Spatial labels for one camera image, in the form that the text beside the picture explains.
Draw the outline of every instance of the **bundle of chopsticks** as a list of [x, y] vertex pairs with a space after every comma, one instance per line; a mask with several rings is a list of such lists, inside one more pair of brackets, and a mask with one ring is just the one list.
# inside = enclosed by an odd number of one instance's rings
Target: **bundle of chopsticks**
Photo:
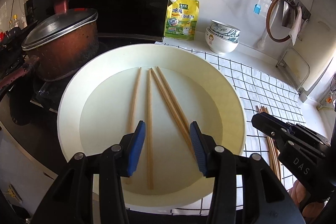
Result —
[[[166, 102], [172, 116], [174, 117], [174, 120], [190, 150], [192, 155], [194, 155], [194, 149], [191, 142], [191, 138], [189, 135], [189, 123], [188, 120], [177, 101], [177, 98], [175, 97], [167, 79], [165, 78], [163, 72], [159, 67], [156, 67], [160, 77], [157, 76], [155, 70], [153, 68], [150, 68], [148, 70], [147, 75], [147, 123], [146, 123], [146, 139], [147, 139], [147, 186], [148, 189], [152, 190], [154, 188], [154, 176], [153, 176], [153, 147], [152, 147], [152, 85], [151, 85], [151, 79], [152, 76], [160, 90], [160, 93], [162, 97], [164, 98], [164, 101]], [[139, 81], [141, 76], [142, 68], [139, 68], [137, 79], [134, 86], [134, 93], [133, 93], [133, 99], [131, 104], [131, 110], [130, 110], [130, 118], [129, 118], [129, 132], [133, 132], [134, 129], [134, 109], [137, 102], [137, 90], [139, 87]], [[126, 184], [130, 184], [131, 180], [126, 180]]]
[[[258, 106], [256, 107], [259, 113], [266, 112], [267, 114], [269, 114], [267, 107], [264, 106], [261, 106], [260, 108]], [[269, 149], [269, 166], [271, 167], [275, 175], [278, 177], [278, 179], [281, 181], [281, 167], [280, 167], [280, 161], [278, 160], [279, 151], [275, 148], [273, 140], [268, 136], [267, 136], [267, 143]]]

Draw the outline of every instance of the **black and white grid towel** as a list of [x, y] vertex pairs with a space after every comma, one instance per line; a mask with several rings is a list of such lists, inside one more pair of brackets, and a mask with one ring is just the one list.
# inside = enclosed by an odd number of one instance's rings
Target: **black and white grid towel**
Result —
[[[218, 69], [241, 98], [246, 115], [246, 144], [243, 156], [259, 153], [269, 164], [269, 150], [266, 135], [253, 128], [251, 118], [257, 113], [256, 106], [265, 106], [271, 115], [283, 122], [305, 125], [301, 109], [298, 106], [299, 95], [295, 89], [286, 83], [269, 76], [259, 70], [215, 55], [210, 51], [197, 51], [192, 48], [179, 47], [205, 59]], [[281, 165], [282, 184], [289, 190], [296, 178]], [[153, 211], [159, 214], [207, 215], [210, 209], [212, 194], [181, 208], [167, 211]], [[243, 185], [241, 176], [237, 176], [236, 208], [243, 207]]]

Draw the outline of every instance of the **round pot lid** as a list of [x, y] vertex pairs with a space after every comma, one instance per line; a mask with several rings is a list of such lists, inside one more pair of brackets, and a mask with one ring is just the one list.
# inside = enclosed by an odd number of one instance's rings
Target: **round pot lid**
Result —
[[22, 43], [24, 51], [42, 46], [85, 24], [97, 20], [98, 12], [95, 9], [76, 8], [64, 13], [55, 14], [37, 25]]

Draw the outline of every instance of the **red lid handle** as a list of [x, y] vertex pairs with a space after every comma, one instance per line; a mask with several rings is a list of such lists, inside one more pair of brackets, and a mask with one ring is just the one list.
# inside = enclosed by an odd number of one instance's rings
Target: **red lid handle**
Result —
[[68, 10], [69, 0], [52, 0], [54, 2], [55, 14], [64, 13]]

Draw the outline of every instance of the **blue gripper pad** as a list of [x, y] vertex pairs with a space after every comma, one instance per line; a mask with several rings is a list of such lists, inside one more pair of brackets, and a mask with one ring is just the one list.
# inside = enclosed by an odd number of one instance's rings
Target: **blue gripper pad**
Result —
[[143, 142], [146, 136], [146, 125], [143, 121], [139, 121], [134, 135], [132, 137], [130, 147], [128, 147], [128, 175], [132, 175], [137, 169], [137, 165], [140, 158], [140, 153], [142, 150]]
[[198, 169], [202, 172], [203, 176], [208, 173], [207, 169], [207, 155], [205, 153], [204, 147], [202, 145], [202, 133], [196, 122], [190, 124], [190, 137], [193, 144]]

